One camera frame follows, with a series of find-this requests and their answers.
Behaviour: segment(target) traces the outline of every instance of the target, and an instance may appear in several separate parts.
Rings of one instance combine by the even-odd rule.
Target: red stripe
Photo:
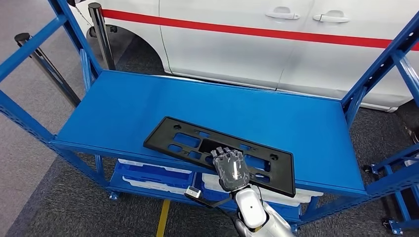
[[[292,31],[277,31],[259,28],[249,28],[241,26],[227,26],[218,25],[203,22],[176,20],[158,16],[142,15],[130,12],[115,11],[115,10],[103,10],[103,16],[107,18],[113,18],[124,21],[132,21],[153,25],[161,26],[172,26],[187,29],[203,30],[203,31],[215,31],[224,32],[248,36],[261,36],[270,38],[279,38],[287,40],[300,40],[309,42],[319,43],[333,43],[343,45],[353,45],[362,47],[373,47],[373,48],[386,48],[390,43],[390,39],[375,39],[375,38],[363,38],[363,37],[352,37],[352,36],[334,36],[324,34],[313,34],[304,32],[292,32]],[[412,50],[419,51],[419,44],[416,44]]]

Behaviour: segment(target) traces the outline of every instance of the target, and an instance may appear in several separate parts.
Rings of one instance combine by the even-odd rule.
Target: car side panel
[[[233,26],[298,31],[312,3],[312,0],[161,0],[161,17],[197,23],[194,29],[162,26],[170,68],[178,75],[275,89],[294,42],[246,35],[249,30],[232,34],[222,29]],[[300,18],[266,16],[284,8],[298,13]],[[201,30],[202,23],[211,24],[211,29]]]
[[[317,0],[303,32],[392,40],[419,9],[416,0]],[[347,17],[346,23],[315,21],[315,15]],[[384,48],[299,41],[284,70],[279,90],[342,98]],[[419,53],[407,55],[413,66]],[[377,109],[399,107],[411,94],[393,68],[364,99]]]
[[[88,5],[91,2],[100,3],[103,9],[159,16],[159,0],[86,0],[76,4],[76,7],[79,9],[81,14],[91,25],[93,25],[93,22],[88,11]],[[162,34],[159,25],[144,24],[106,17],[105,23],[107,25],[122,27],[143,38],[154,48],[154,50],[159,55],[160,59],[162,60],[164,70],[170,73],[169,62],[166,56],[165,47],[163,45]]]

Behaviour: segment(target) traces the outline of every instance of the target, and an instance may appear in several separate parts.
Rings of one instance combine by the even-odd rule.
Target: floor
[[[35,34],[54,16],[47,0],[0,1],[0,62],[17,50],[13,40],[16,34]],[[124,30],[120,34],[110,38],[115,60],[120,58],[132,38],[132,34]],[[96,40],[90,42],[97,48]],[[83,97],[79,55],[64,30],[55,32],[41,49],[76,94]],[[53,133],[61,128],[73,110],[31,59],[26,59],[2,81],[0,89]],[[5,116],[0,116],[0,190],[3,194],[0,196],[0,236],[12,225],[55,157],[51,150]]]
[[[14,35],[35,33],[52,17],[46,0],[1,1],[0,61],[16,50]],[[158,57],[141,39],[120,29],[118,34],[110,34],[110,41],[118,70],[164,74]],[[100,61],[96,40],[89,42]],[[82,97],[79,56],[64,31],[56,32],[42,49]],[[0,89],[51,132],[58,131],[72,112],[71,105],[29,59],[0,84]],[[411,144],[404,127],[419,125],[419,111],[415,108],[409,103],[392,114],[360,110],[351,129],[360,166],[382,160]],[[0,236],[155,236],[161,200],[123,195],[117,202],[111,201],[104,191],[3,116],[0,134]],[[91,157],[81,156],[92,161]],[[105,161],[108,174],[114,162]],[[363,176],[366,183],[372,181],[367,174]],[[325,196],[321,201],[333,198]],[[391,197],[306,225],[298,235],[390,236],[380,226],[385,216],[398,217]],[[232,228],[229,220],[217,212],[172,202],[165,234],[226,236]],[[406,235],[418,236],[418,232]]]

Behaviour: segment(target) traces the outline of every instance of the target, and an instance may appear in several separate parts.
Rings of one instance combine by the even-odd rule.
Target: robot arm
[[[236,219],[235,227],[240,237],[293,237],[291,226],[271,206],[263,202],[263,208],[268,216],[268,221],[257,231],[251,231],[241,221]]]
[[[239,218],[234,221],[234,225],[240,237],[294,236],[290,225],[271,206],[261,201],[250,187],[249,169],[240,151],[231,151],[228,147],[223,150],[218,147],[211,151],[211,154],[221,187],[230,193],[230,197],[237,204]],[[185,195],[208,207],[224,203],[209,203],[202,198],[201,191],[193,187],[189,187]]]

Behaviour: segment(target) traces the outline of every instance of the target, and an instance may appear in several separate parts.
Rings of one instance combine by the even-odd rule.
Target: car door handle
[[[289,19],[289,20],[297,20],[300,18],[299,14],[296,13],[279,13],[279,12],[267,12],[265,13],[266,16],[272,17],[272,18],[281,18],[281,19]]]
[[[313,16],[313,20],[320,22],[335,22],[335,23],[345,23],[349,21],[347,17],[336,17],[336,16],[326,16],[323,14],[318,14]]]

